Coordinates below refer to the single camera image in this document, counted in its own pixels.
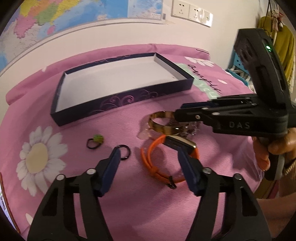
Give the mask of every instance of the tiger stripe bangle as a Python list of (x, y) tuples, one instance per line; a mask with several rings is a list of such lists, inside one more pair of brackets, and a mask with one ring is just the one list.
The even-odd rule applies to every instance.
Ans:
[(164, 126), (164, 125), (158, 124), (153, 121), (156, 118), (175, 119), (173, 111), (159, 111), (151, 114), (149, 117), (148, 125), (152, 130), (156, 132), (159, 132), (165, 135), (177, 135), (185, 131), (186, 129), (185, 126)]

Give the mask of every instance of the purple box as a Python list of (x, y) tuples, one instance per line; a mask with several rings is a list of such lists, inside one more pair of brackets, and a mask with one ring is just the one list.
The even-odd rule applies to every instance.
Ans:
[(50, 114), (62, 126), (127, 104), (189, 90), (193, 80), (158, 53), (104, 59), (64, 72)]

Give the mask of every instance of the hanging clothes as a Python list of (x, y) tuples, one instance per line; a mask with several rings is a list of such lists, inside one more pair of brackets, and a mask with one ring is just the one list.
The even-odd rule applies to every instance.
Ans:
[(266, 34), (275, 39), (274, 47), (283, 65), (290, 93), (293, 92), (295, 76), (295, 38), (287, 26), (281, 31), (273, 30), (275, 22), (271, 17), (262, 17), (258, 28), (265, 30)]

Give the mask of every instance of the black ring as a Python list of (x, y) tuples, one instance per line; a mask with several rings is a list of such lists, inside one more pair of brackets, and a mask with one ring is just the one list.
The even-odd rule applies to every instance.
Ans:
[(94, 149), (97, 149), (98, 147), (100, 147), (100, 146), (102, 145), (102, 143), (94, 142), (94, 143), (97, 143), (97, 145), (94, 146), (94, 147), (90, 147), (90, 146), (89, 146), (89, 143), (90, 143), (90, 141), (93, 141), (93, 140), (94, 140), (93, 138), (89, 138), (89, 139), (87, 139), (86, 147), (87, 147), (88, 149), (94, 150)]
[(128, 155), (126, 156), (126, 157), (122, 157), (122, 158), (120, 158), (120, 160), (126, 160), (127, 158), (129, 158), (129, 156), (131, 155), (131, 150), (130, 150), (130, 148), (127, 146), (127, 145), (119, 145), (119, 146), (117, 146), (118, 148), (125, 148), (125, 149), (127, 149), (128, 150)]

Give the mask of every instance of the orange watch strap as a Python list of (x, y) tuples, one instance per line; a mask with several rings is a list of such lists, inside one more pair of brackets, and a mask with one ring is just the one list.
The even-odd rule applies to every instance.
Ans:
[[(166, 138), (166, 135), (161, 135), (159, 138), (157, 138), (148, 148), (147, 151), (147, 157), (144, 153), (144, 149), (141, 148), (141, 157), (142, 157), (142, 161), (144, 163), (144, 166), (148, 169), (149, 173), (151, 176), (155, 177), (156, 179), (158, 179), (159, 181), (166, 183), (166, 184), (171, 184), (170, 181), (170, 176), (166, 175), (164, 173), (161, 173), (159, 171), (159, 169), (156, 166), (153, 166), (152, 162), (151, 162), (151, 152), (159, 145), (164, 143)], [(193, 158), (199, 159), (199, 153), (198, 153), (198, 149), (195, 148), (193, 150), (193, 152), (190, 155)], [(174, 180), (174, 183), (180, 183), (183, 182), (185, 180), (184, 177), (178, 178), (176, 180)]]

